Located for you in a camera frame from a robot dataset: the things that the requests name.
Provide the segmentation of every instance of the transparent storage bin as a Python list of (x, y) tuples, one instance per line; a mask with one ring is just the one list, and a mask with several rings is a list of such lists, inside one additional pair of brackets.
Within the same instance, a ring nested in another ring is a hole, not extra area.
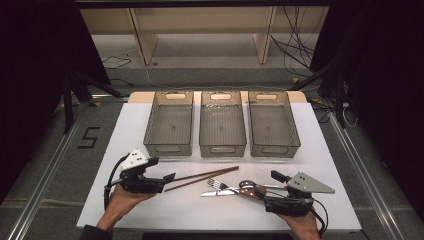
[(202, 92), (199, 137), (202, 157), (243, 157), (246, 142), (240, 92)]
[(287, 92), (249, 92), (250, 155), (293, 158), (300, 139)]
[(156, 92), (143, 144), (150, 156), (192, 154), (193, 92)]

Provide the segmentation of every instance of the human hand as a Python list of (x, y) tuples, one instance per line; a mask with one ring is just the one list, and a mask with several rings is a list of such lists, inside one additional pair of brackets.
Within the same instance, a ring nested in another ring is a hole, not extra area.
[(290, 226), (296, 237), (300, 240), (321, 239), (318, 232), (317, 221), (312, 212), (308, 212), (304, 217), (290, 217), (277, 214)]
[(137, 204), (156, 196), (156, 193), (132, 193), (127, 192), (117, 184), (110, 197), (109, 205), (102, 218), (97, 223), (97, 228), (111, 231), (113, 226), (128, 214)]

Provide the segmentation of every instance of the person's arm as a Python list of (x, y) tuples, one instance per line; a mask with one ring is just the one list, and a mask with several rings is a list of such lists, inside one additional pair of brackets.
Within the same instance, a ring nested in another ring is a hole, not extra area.
[(277, 214), (277, 216), (287, 222), (299, 240), (321, 239), (319, 236), (315, 215), (311, 212), (308, 212), (308, 214), (306, 214), (304, 217), (290, 217), (280, 214)]
[(109, 205), (97, 223), (97, 226), (94, 228), (93, 226), (86, 225), (80, 240), (112, 239), (112, 229), (115, 224), (137, 206), (137, 204), (155, 195), (156, 193), (127, 192), (120, 184), (117, 184), (110, 197)]

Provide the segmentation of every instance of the brown chopstick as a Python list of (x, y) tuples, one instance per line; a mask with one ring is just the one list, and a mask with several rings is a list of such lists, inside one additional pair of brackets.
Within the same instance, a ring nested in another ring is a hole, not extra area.
[(221, 170), (221, 171), (218, 171), (218, 172), (217, 172), (217, 171), (213, 171), (213, 172), (215, 172), (215, 173), (213, 173), (213, 174), (211, 174), (211, 175), (208, 175), (208, 176), (206, 176), (206, 177), (202, 177), (202, 178), (199, 178), (199, 179), (193, 180), (193, 181), (191, 181), (191, 182), (184, 183), (184, 184), (181, 184), (181, 185), (178, 185), (178, 186), (172, 187), (172, 188), (168, 188), (168, 189), (164, 190), (164, 192), (168, 192), (168, 191), (171, 191), (171, 190), (174, 190), (174, 189), (177, 189), (177, 188), (181, 188), (181, 187), (184, 187), (184, 186), (187, 186), (187, 185), (193, 184), (193, 183), (197, 183), (197, 182), (200, 182), (200, 181), (203, 181), (203, 180), (206, 180), (206, 179), (212, 178), (212, 177), (216, 177), (216, 176), (219, 176), (219, 175), (222, 175), (222, 174), (225, 174), (225, 173), (229, 173), (229, 172), (232, 172), (232, 171), (234, 171), (234, 170), (239, 169), (239, 167), (237, 166), (237, 167), (228, 168), (228, 169), (227, 169), (226, 171), (224, 171), (224, 170)]
[(205, 173), (199, 173), (199, 174), (196, 174), (196, 175), (176, 178), (176, 179), (174, 179), (174, 182), (186, 180), (186, 179), (190, 179), (190, 178), (195, 178), (195, 177), (200, 177), (200, 176), (204, 176), (204, 175), (214, 174), (214, 173), (218, 173), (218, 172), (234, 171), (234, 170), (238, 170), (238, 169), (239, 169), (239, 166), (230, 167), (230, 168), (223, 168), (223, 169), (219, 169), (219, 170), (215, 170), (215, 171), (210, 171), (210, 172), (205, 172)]

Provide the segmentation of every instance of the white tabletop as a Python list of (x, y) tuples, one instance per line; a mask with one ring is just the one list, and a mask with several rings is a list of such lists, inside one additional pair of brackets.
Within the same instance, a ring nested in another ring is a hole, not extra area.
[[(257, 184), (282, 185), (271, 178), (271, 170), (288, 176), (304, 172), (335, 189), (335, 194), (314, 193), (329, 214), (329, 232), (356, 232), (361, 229), (352, 204), (334, 165), (312, 107), (308, 103), (292, 103), (292, 111), (299, 133), (301, 147), (292, 159), (253, 158), (250, 156), (249, 134), (243, 158), (209, 159), (200, 156), (200, 104), (195, 102), (193, 125), (193, 154), (190, 157), (161, 158), (159, 164), (147, 169), (146, 176), (162, 178), (176, 172), (176, 178), (239, 166), (240, 169), (214, 179), (237, 187), (242, 180)], [(245, 123), (248, 123), (246, 102), (243, 103)], [(77, 227), (96, 225), (103, 210), (103, 187), (116, 162), (134, 148), (148, 157), (143, 145), (144, 132), (151, 104), (126, 103), (118, 118), (103, 161), (93, 183)], [(184, 183), (173, 182), (165, 189)], [(158, 194), (142, 202), (116, 224), (116, 228), (145, 232), (284, 232), (288, 225), (276, 215), (266, 212), (263, 202), (242, 196), (199, 197), (213, 190), (206, 181)], [(317, 213), (325, 219), (322, 207), (314, 204)]]

